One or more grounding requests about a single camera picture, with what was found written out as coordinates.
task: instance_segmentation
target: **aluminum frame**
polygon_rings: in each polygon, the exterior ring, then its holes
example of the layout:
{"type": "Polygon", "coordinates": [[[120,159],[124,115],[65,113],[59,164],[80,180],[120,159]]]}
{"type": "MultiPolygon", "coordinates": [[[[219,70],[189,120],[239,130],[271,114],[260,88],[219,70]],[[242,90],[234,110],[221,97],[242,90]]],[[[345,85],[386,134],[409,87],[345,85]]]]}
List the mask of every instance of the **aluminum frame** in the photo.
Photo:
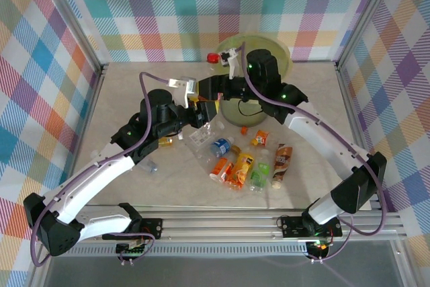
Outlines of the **aluminum frame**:
{"type": "MultiPolygon", "coordinates": [[[[107,206],[86,206],[88,212],[103,210],[107,206]]],[[[163,206],[135,206],[142,216],[163,219],[163,236],[157,240],[160,249],[154,255],[177,255],[179,248],[189,248],[191,244],[196,246],[192,256],[204,253],[205,248],[232,246],[230,251],[218,252],[216,256],[258,256],[268,254],[297,255],[295,249],[287,249],[285,246],[301,246],[305,241],[317,239],[283,239],[282,232],[277,228],[276,220],[281,215],[298,216],[302,210],[288,209],[252,209],[252,208],[206,208],[206,207],[163,207],[163,206]],[[241,246],[250,250],[242,251],[241,246]]],[[[373,231],[380,222],[379,210],[359,211],[354,215],[354,225],[364,231],[373,231]]],[[[343,236],[335,238],[336,242],[345,240],[349,228],[342,225],[343,236]]],[[[417,283],[416,274],[413,271],[413,258],[405,249],[406,232],[400,216],[397,213],[388,213],[384,230],[373,237],[366,237],[353,233],[352,241],[376,241],[389,240],[393,248],[393,257],[396,258],[400,275],[405,286],[420,286],[417,283]]],[[[64,256],[97,257],[107,256],[112,253],[114,243],[119,241],[105,241],[100,237],[81,241],[75,248],[64,256]]],[[[41,257],[46,255],[44,248],[38,250],[41,257]]],[[[36,270],[31,268],[26,286],[42,286],[46,279],[49,262],[36,270]]]]}
{"type": "Polygon", "coordinates": [[[382,0],[369,0],[368,4],[366,5],[363,14],[357,22],[357,25],[355,26],[351,37],[346,43],[339,57],[339,60],[337,61],[337,66],[339,67],[339,70],[341,72],[343,72],[343,69],[345,68],[345,63],[348,61],[349,57],[352,55],[353,51],[357,47],[359,40],[363,36],[366,27],[373,18],[376,10],[379,7],[379,4],[381,4],[381,1],[382,0]]]}
{"type": "Polygon", "coordinates": [[[98,59],[93,47],[89,43],[87,37],[85,36],[84,31],[80,23],[78,22],[73,10],[71,9],[69,2],[67,0],[53,0],[55,7],[58,9],[58,12],[61,14],[64,22],[67,27],[69,27],[73,36],[75,37],[77,44],[81,47],[83,53],[87,57],[88,61],[92,65],[92,67],[96,70],[98,74],[101,73],[102,64],[98,59]]]}
{"type": "Polygon", "coordinates": [[[341,89],[343,103],[345,104],[345,109],[347,110],[347,117],[351,127],[353,140],[361,148],[369,151],[369,147],[367,147],[363,132],[360,130],[360,123],[357,114],[355,113],[351,94],[347,90],[345,78],[343,77],[343,74],[340,73],[339,69],[336,70],[336,76],[339,83],[339,88],[341,89]]]}
{"type": "Polygon", "coordinates": [[[417,262],[413,257],[409,240],[393,240],[390,243],[403,284],[408,287],[424,286],[424,281],[419,272],[417,262]]]}
{"type": "Polygon", "coordinates": [[[83,142],[83,139],[85,138],[85,134],[87,133],[87,129],[89,127],[89,124],[91,123],[91,119],[93,117],[94,110],[95,110],[95,105],[97,104],[97,101],[99,99],[101,86],[103,85],[103,82],[105,79],[104,70],[102,71],[101,74],[97,74],[96,77],[97,77],[97,79],[95,80],[93,95],[91,96],[91,100],[89,102],[88,112],[87,112],[87,115],[85,116],[85,119],[83,121],[82,134],[78,138],[78,141],[76,143],[76,153],[72,157],[72,163],[71,163],[71,167],[69,169],[69,172],[67,173],[67,178],[70,178],[70,176],[72,176],[72,174],[75,171],[75,166],[76,166],[76,162],[78,159],[77,157],[81,153],[82,142],[83,142]]]}

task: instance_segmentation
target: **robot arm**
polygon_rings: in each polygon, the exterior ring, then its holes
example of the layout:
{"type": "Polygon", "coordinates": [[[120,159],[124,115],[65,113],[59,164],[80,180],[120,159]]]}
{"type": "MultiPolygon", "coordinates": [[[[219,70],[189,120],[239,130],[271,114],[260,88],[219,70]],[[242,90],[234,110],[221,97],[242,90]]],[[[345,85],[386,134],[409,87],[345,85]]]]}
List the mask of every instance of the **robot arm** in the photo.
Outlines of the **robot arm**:
{"type": "MultiPolygon", "coordinates": [[[[295,111],[262,100],[249,87],[244,77],[216,75],[201,80],[198,83],[198,94],[208,100],[218,99],[221,93],[224,99],[234,97],[243,101],[258,101],[267,115],[297,132],[331,164],[343,181],[329,194],[311,204],[302,214],[302,224],[307,236],[314,236],[316,232],[320,232],[321,226],[337,215],[357,212],[376,193],[376,185],[358,157],[367,161],[380,181],[384,176],[386,159],[379,153],[372,156],[356,146],[354,149],[357,153],[353,155],[339,143],[338,138],[322,126],[323,123],[326,124],[322,118],[316,122],[311,120],[307,114],[319,117],[318,112],[297,87],[281,82],[276,58],[270,51],[254,50],[248,53],[247,63],[249,78],[259,93],[273,102],[284,102],[300,110],[295,111]]],[[[79,180],[76,181],[75,175],[44,197],[33,193],[24,200],[29,225],[33,227],[37,220],[40,221],[37,236],[51,255],[63,254],[78,241],[90,237],[104,235],[109,239],[108,233],[112,232],[136,233],[138,237],[142,232],[145,227],[144,219],[127,203],[91,214],[86,214],[81,209],[117,176],[133,168],[157,149],[159,138],[178,133],[187,124],[199,128],[216,115],[213,101],[199,101],[188,107],[186,95],[194,92],[192,82],[173,80],[169,85],[181,90],[179,94],[174,93],[175,102],[168,91],[152,90],[148,94],[150,111],[146,108],[145,100],[142,100],[140,112],[133,115],[129,122],[113,135],[111,143],[88,164],[90,169],[84,167],[85,174],[78,172],[79,180]],[[134,147],[143,138],[149,114],[152,122],[146,140],[125,156],[121,155],[122,151],[134,147]],[[112,155],[120,157],[109,163],[101,162],[112,155]],[[63,186],[72,181],[73,185],[67,192],[58,197],[63,186]]]]}
{"type": "Polygon", "coordinates": [[[173,92],[175,101],[166,90],[149,92],[150,111],[143,99],[140,112],[113,135],[111,143],[105,146],[98,157],[44,197],[32,193],[24,200],[29,225],[33,228],[37,219],[41,218],[37,236],[49,254],[61,255],[75,243],[90,237],[108,236],[108,233],[141,233],[143,227],[148,226],[127,203],[92,213],[81,210],[106,185],[156,150],[159,138],[178,133],[188,124],[200,128],[213,119],[216,115],[213,101],[198,101],[196,104],[183,102],[186,98],[183,94],[192,91],[190,83],[184,80],[172,82],[173,87],[180,89],[177,95],[177,91],[173,92]],[[128,154],[122,155],[143,138],[149,114],[152,122],[147,138],[128,154]],[[119,157],[102,163],[111,156],[119,157]],[[66,186],[68,190],[61,193],[66,186]],[[48,205],[49,210],[42,215],[48,205]]]}
{"type": "Polygon", "coordinates": [[[329,125],[315,111],[307,96],[297,87],[281,82],[276,58],[270,51],[253,50],[248,53],[246,61],[243,60],[242,64],[245,63],[249,81],[254,90],[266,98],[265,100],[250,88],[246,78],[235,77],[229,80],[228,75],[217,75],[200,81],[199,94],[209,99],[214,99],[218,97],[218,93],[222,93],[224,99],[257,100],[267,115],[297,132],[331,164],[343,181],[303,212],[302,223],[309,235],[315,234],[323,224],[341,213],[356,213],[377,192],[376,183],[362,161],[367,163],[378,177],[378,181],[382,183],[386,166],[385,157],[380,153],[372,156],[353,144],[350,145],[355,151],[354,154],[345,148],[339,138],[348,141],[328,131],[329,125]],[[284,103],[298,109],[286,108],[275,103],[284,103]],[[318,117],[318,120],[311,119],[310,115],[318,117]]]}

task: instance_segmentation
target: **orange bottle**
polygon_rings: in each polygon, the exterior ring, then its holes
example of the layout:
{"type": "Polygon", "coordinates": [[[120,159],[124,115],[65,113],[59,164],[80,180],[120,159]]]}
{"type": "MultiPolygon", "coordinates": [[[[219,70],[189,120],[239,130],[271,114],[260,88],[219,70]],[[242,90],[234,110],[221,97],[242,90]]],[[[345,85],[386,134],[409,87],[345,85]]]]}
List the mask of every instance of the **orange bottle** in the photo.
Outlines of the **orange bottle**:
{"type": "Polygon", "coordinates": [[[241,149],[236,145],[232,145],[230,152],[227,153],[227,156],[220,158],[216,166],[210,172],[209,177],[215,181],[224,183],[234,167],[233,162],[237,160],[240,153],[241,149]]]}
{"type": "Polygon", "coordinates": [[[247,147],[239,154],[236,164],[227,176],[226,184],[234,190],[240,190],[247,180],[248,173],[254,164],[253,148],[247,147]]]}

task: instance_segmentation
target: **red bottle cap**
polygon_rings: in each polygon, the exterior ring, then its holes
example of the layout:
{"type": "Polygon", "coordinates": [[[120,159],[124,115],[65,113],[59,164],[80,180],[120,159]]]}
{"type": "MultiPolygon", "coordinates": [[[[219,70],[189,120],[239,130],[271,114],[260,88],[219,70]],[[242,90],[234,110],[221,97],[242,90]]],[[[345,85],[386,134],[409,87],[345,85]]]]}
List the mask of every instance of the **red bottle cap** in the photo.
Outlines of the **red bottle cap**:
{"type": "Polygon", "coordinates": [[[220,56],[217,53],[209,53],[206,60],[210,64],[216,64],[220,61],[220,56]]]}

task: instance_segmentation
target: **plaid fabric backdrop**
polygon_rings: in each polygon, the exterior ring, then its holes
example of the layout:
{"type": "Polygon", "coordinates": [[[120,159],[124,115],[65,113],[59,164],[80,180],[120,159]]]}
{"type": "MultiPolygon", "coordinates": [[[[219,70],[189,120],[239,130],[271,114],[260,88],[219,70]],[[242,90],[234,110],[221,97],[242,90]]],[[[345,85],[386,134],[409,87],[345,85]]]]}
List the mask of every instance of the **plaid fabric backdrop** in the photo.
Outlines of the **plaid fabric backdrop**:
{"type": "Polygon", "coordinates": [[[201,61],[232,35],[259,32],[293,60],[336,59],[367,0],[69,0],[99,59],[201,61]]]}
{"type": "Polygon", "coordinates": [[[94,81],[52,0],[0,0],[0,286],[24,284],[23,199],[66,179],[94,81]]]}
{"type": "Polygon", "coordinates": [[[389,208],[430,286],[430,0],[383,0],[345,78],[368,148],[388,159],[389,208]]]}

